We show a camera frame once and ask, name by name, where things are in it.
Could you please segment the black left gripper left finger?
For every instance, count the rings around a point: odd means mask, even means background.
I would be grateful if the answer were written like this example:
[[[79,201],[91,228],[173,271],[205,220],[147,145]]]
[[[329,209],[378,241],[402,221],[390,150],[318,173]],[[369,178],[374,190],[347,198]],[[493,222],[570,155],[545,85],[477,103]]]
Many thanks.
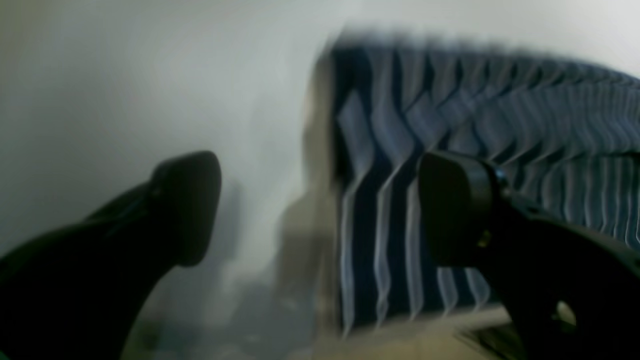
[[[215,153],[186,153],[82,221],[3,255],[1,358],[118,360],[158,281],[205,258],[221,188]]]

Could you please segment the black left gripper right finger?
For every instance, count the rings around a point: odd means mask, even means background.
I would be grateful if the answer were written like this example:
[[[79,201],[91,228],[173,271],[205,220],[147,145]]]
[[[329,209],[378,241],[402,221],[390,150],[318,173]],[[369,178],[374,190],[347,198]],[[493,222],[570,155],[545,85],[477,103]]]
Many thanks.
[[[462,153],[425,153],[417,184],[434,261],[483,275],[528,360],[639,358],[636,251],[555,218],[498,167]]]

